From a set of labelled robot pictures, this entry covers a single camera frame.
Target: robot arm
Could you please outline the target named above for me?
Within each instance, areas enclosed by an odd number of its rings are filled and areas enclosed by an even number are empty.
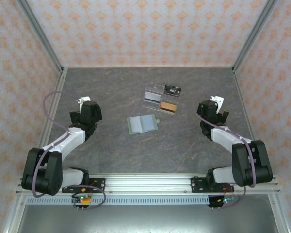
[[[219,113],[223,103],[222,97],[211,97],[210,100],[201,102],[197,114],[201,118],[217,126],[216,128],[201,121],[200,127],[203,135],[209,140],[222,145],[232,154],[232,167],[213,168],[209,170],[209,183],[231,183],[240,187],[253,184],[252,167],[249,152],[244,141],[247,142],[254,159],[256,183],[269,182],[273,178],[271,165],[268,159],[265,144],[240,137],[225,126],[228,112]]]
[[[89,97],[80,98],[78,104],[80,111],[70,112],[72,124],[68,132],[49,145],[42,148],[32,148],[29,151],[22,177],[22,188],[32,190],[34,171],[41,155],[47,150],[38,170],[37,192],[55,195],[63,187],[78,184],[88,185],[87,170],[70,168],[63,171],[62,167],[62,161],[74,148],[85,142],[94,133],[96,123],[102,119],[100,107]]]

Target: orange floral wallpaper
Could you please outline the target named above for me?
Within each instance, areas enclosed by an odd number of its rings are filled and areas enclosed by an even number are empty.
[[[257,138],[280,175],[291,217],[291,0],[279,1],[237,72]]]
[[[29,0],[61,64],[231,67],[267,0]]]
[[[40,138],[42,99],[58,72],[15,0],[0,0],[0,233],[27,153]]]

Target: patterned wallpaper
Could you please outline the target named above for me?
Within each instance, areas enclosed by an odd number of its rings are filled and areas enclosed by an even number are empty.
[[[267,0],[29,0],[63,66],[231,67]]]
[[[291,0],[279,1],[237,72],[257,138],[280,175],[291,217]]]
[[[58,72],[15,0],[0,0],[0,233],[27,153],[40,138],[42,99]]]

